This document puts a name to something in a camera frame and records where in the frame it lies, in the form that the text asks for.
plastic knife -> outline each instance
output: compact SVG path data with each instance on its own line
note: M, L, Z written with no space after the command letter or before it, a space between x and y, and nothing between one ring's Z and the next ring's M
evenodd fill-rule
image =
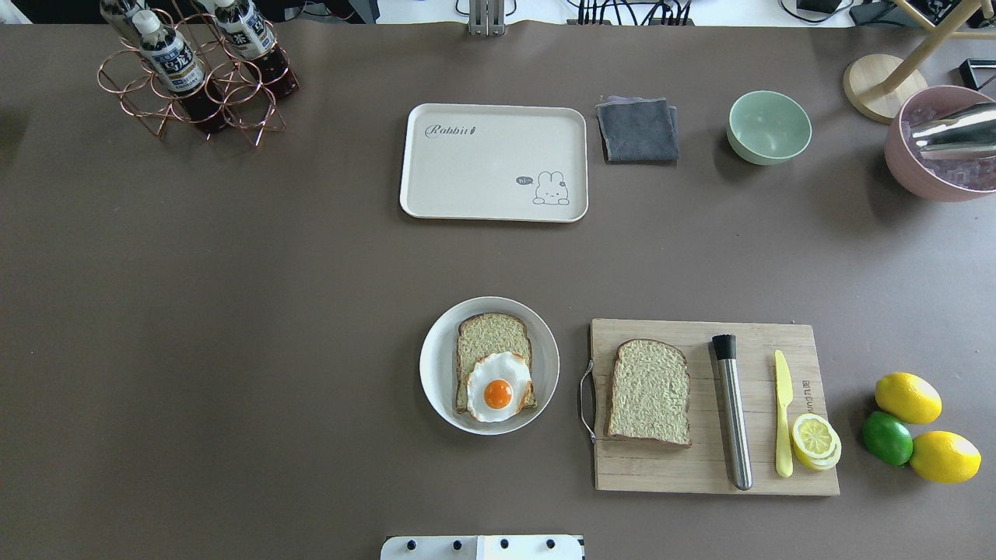
M775 439L775 470L792 476L792 447L789 443L789 403L792 402L792 376L781 350L775 351L775 396L778 401L778 432Z

green bowl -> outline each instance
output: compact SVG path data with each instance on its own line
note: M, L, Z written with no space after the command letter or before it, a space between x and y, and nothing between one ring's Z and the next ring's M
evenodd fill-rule
M726 137L737 155L758 165L774 165L802 153L813 137L813 126L792 98L751 92L730 108Z

lime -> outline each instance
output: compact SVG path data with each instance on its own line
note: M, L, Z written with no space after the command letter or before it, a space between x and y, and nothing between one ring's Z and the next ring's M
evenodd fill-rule
M871 454L895 466L909 461L913 454L913 438L898 418L888 413L871 413L862 427L862 439Z
M924 379L905 372L889 374L874 386L878 406L907 423L929 423L940 416L940 395Z
M792 442L799 452L812 459L831 456L836 436L837 433L826 419L811 413L799 415L792 424Z
M982 455L971 441L950 431L928 431L913 439L909 466L934 482L964 482L979 471Z

bottle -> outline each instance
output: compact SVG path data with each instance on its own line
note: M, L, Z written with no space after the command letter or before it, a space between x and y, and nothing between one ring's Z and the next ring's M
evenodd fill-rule
M144 9L145 0L101 0L101 16L136 49L141 35L131 22L131 17Z
M240 58L259 67L260 75L253 75L277 99L293 94L298 81L252 0L216 0L214 5L215 21L228 44Z
M150 10L140 10L131 20L141 33L138 51L152 64L166 88L176 94L193 125L208 134L228 126L221 106L214 101L221 95L207 80L200 59L183 35L163 27Z

green lime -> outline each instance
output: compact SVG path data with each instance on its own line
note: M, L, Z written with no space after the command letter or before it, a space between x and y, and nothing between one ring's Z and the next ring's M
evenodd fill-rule
M913 438L898 418L888 413L871 413L862 427L862 439L871 454L895 466L901 466L913 455Z

